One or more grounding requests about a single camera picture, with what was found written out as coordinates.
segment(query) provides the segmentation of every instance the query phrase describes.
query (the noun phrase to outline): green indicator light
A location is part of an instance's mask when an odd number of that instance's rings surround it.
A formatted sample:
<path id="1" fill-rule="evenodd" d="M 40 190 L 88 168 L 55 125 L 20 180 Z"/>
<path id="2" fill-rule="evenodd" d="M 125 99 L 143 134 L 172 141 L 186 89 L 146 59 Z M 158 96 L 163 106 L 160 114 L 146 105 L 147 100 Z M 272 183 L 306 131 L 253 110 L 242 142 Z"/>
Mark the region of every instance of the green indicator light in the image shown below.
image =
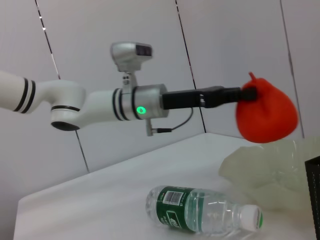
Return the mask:
<path id="1" fill-rule="evenodd" d="M 138 106 L 138 107 L 136 108 L 136 112 L 137 112 L 138 114 L 146 114 L 147 110 L 146 110 L 143 106 Z"/>

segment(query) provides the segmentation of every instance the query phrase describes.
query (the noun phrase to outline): metal bracket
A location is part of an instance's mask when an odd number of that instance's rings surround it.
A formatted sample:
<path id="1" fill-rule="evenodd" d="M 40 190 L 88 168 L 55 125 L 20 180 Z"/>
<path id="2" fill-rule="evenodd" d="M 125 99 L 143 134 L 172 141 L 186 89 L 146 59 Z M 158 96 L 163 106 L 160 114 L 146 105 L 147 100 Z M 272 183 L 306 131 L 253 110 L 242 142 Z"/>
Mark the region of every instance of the metal bracket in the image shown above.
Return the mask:
<path id="1" fill-rule="evenodd" d="M 137 85 L 138 83 L 134 72 L 125 72 L 123 74 L 122 94 L 131 94 Z"/>
<path id="2" fill-rule="evenodd" d="M 145 120 L 145 129 L 148 137 L 152 137 L 154 135 L 150 118 Z"/>

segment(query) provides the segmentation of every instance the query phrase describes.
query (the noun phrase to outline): red soft toy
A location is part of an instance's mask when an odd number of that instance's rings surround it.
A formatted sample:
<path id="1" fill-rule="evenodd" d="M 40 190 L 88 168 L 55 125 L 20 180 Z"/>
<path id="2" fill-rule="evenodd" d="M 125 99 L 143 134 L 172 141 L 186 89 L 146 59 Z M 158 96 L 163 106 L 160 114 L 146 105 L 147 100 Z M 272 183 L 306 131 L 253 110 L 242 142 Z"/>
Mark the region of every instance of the red soft toy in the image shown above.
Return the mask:
<path id="1" fill-rule="evenodd" d="M 240 101 L 236 123 L 241 135 L 250 142 L 269 143 L 292 133 L 298 125 L 298 113 L 290 98 L 264 78 L 249 73 L 251 81 L 243 89 L 256 87 L 256 101 Z"/>

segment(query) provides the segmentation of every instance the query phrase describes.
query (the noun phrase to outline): white wall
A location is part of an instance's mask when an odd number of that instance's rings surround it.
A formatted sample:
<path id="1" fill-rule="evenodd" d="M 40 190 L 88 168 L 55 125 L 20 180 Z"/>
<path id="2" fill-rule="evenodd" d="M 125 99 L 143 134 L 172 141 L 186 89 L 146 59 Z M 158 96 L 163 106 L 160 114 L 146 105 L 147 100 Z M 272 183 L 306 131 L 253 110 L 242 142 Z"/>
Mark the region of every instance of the white wall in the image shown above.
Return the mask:
<path id="1" fill-rule="evenodd" d="M 32 0 L 0 1 L 0 69 L 36 82 L 58 78 Z M 22 197 L 87 171 L 76 134 L 50 126 L 49 105 L 0 116 L 0 239 L 11 240 Z"/>
<path id="2" fill-rule="evenodd" d="M 280 0 L 177 2 L 197 88 L 241 87 L 250 80 L 248 72 L 253 72 L 285 92 L 297 106 Z M 206 130 L 240 137 L 235 106 L 204 109 Z M 302 137 L 300 125 L 290 137 Z"/>
<path id="3" fill-rule="evenodd" d="M 194 89 L 174 0 L 39 0 L 58 72 L 88 92 L 122 86 L 110 56 L 117 41 L 151 44 L 154 58 L 137 72 L 139 85 L 163 83 L 169 91 Z M 172 110 L 158 128 L 174 127 L 190 114 Z M 79 130 L 91 171 L 204 132 L 199 109 L 172 133 L 147 137 L 144 121 L 109 122 Z"/>
<path id="4" fill-rule="evenodd" d="M 320 1 L 282 0 L 304 135 L 320 134 Z"/>

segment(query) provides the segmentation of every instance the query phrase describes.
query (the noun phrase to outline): white bottle cap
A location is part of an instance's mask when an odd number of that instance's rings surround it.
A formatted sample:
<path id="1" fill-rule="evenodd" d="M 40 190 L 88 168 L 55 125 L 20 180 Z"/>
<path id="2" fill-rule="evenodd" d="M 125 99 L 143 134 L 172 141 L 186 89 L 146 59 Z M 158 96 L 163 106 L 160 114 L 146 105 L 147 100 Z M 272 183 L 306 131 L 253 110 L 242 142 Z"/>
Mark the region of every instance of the white bottle cap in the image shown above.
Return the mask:
<path id="1" fill-rule="evenodd" d="M 244 205 L 240 210 L 241 228 L 256 232 L 263 224 L 261 209 L 256 205 Z"/>

